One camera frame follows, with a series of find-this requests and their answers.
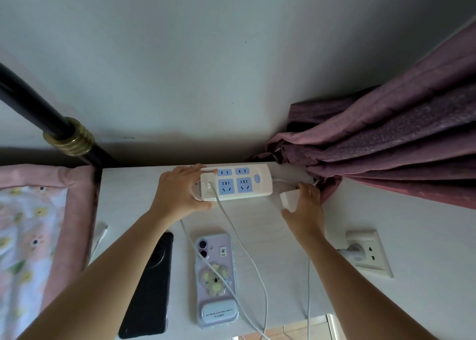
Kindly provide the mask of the person's right forearm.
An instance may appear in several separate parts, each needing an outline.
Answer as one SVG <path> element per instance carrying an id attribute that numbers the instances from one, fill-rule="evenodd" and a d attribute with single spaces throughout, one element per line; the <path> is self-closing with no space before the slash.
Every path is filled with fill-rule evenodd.
<path id="1" fill-rule="evenodd" d="M 313 263 L 347 340 L 438 340 L 359 273 L 319 230 L 294 235 Z"/>

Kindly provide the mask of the purple curtain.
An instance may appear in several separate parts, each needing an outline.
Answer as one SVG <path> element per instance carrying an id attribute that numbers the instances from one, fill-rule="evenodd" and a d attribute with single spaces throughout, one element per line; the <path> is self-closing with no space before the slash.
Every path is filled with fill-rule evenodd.
<path id="1" fill-rule="evenodd" d="M 305 168 L 322 201 L 348 178 L 476 210 L 476 21 L 383 85 L 293 103 L 248 161 Z"/>

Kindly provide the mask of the white wall socket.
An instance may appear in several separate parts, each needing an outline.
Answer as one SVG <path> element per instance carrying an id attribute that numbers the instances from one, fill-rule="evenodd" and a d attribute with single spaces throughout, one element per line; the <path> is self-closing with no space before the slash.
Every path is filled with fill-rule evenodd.
<path id="1" fill-rule="evenodd" d="M 366 252 L 366 260 L 350 260 L 354 267 L 359 271 L 367 271 L 388 278 L 394 277 L 376 230 L 349 230 L 345 233 L 345 237 L 348 246 L 358 243 L 364 247 Z"/>

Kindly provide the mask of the black smartphone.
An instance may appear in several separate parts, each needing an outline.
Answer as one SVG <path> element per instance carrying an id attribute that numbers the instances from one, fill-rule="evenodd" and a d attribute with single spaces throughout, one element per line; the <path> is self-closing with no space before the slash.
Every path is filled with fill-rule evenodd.
<path id="1" fill-rule="evenodd" d="M 122 320 L 120 339 L 167 330 L 173 241 L 173 233 L 165 232 L 154 247 Z"/>

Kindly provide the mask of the purple smartphone with koala case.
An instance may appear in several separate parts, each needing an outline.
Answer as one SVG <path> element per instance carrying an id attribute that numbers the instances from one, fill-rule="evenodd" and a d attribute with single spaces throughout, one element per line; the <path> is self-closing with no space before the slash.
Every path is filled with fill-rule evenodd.
<path id="1" fill-rule="evenodd" d="M 233 323 L 239 317 L 231 237 L 216 233 L 199 237 L 195 250 L 196 316 L 201 329 Z"/>

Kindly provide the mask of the white power strip blue sockets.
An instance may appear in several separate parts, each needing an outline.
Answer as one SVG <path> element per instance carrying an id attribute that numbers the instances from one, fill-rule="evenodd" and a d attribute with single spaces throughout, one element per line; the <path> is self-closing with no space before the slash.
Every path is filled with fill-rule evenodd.
<path id="1" fill-rule="evenodd" d="M 192 188 L 193 196 L 202 200 L 203 182 L 211 182 L 220 201 L 269 196 L 273 192 L 273 181 L 267 164 L 221 164 L 207 168 L 215 174 L 202 174 Z"/>

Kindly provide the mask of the white charger adapter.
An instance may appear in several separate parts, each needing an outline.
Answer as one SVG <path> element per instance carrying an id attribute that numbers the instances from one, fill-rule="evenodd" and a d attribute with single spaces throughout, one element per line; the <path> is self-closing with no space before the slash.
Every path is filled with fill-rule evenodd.
<path id="1" fill-rule="evenodd" d="M 294 212 L 296 210 L 298 200 L 300 198 L 300 190 L 295 189 L 291 191 L 282 192 L 279 195 L 283 209 L 288 210 L 289 212 Z"/>

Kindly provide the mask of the person's left forearm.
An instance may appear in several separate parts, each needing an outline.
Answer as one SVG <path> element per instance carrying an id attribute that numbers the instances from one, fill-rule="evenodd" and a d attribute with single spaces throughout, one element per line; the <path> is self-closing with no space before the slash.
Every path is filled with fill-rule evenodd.
<path id="1" fill-rule="evenodd" d="M 115 340 L 154 247 L 181 217 L 178 210 L 147 211 L 17 340 Z"/>

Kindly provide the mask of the pink floral blanket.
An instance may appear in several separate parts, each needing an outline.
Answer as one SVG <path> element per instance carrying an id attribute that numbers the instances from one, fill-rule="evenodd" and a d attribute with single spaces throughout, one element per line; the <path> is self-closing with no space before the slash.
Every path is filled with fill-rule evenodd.
<path id="1" fill-rule="evenodd" d="M 0 167 L 0 340 L 15 340 L 90 257 L 95 169 Z"/>

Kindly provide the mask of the white plug in wall socket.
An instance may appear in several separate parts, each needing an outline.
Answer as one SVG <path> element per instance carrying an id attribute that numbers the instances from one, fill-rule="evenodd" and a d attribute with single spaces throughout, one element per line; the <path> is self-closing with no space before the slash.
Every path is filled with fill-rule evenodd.
<path id="1" fill-rule="evenodd" d="M 353 261 L 366 260 L 365 249 L 358 243 L 350 244 L 347 248 L 338 248 L 337 252 L 340 253 L 344 258 L 348 260 L 353 260 Z"/>

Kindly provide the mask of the person's left hand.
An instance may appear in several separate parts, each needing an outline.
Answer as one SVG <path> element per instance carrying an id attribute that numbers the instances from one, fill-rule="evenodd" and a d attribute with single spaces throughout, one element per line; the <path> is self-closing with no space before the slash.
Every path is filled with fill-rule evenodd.
<path id="1" fill-rule="evenodd" d="M 180 166 L 163 173 L 149 212 L 161 224 L 169 228 L 172 224 L 196 212 L 192 188 L 200 180 L 202 174 L 215 174 L 205 165 Z"/>

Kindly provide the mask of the person's right hand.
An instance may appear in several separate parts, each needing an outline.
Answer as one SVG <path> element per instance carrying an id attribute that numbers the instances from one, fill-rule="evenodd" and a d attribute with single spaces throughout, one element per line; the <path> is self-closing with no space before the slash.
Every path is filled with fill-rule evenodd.
<path id="1" fill-rule="evenodd" d="M 311 184 L 299 183 L 300 198 L 296 207 L 298 218 L 287 223 L 302 247 L 325 239 L 324 211 L 320 203 L 320 190 Z"/>

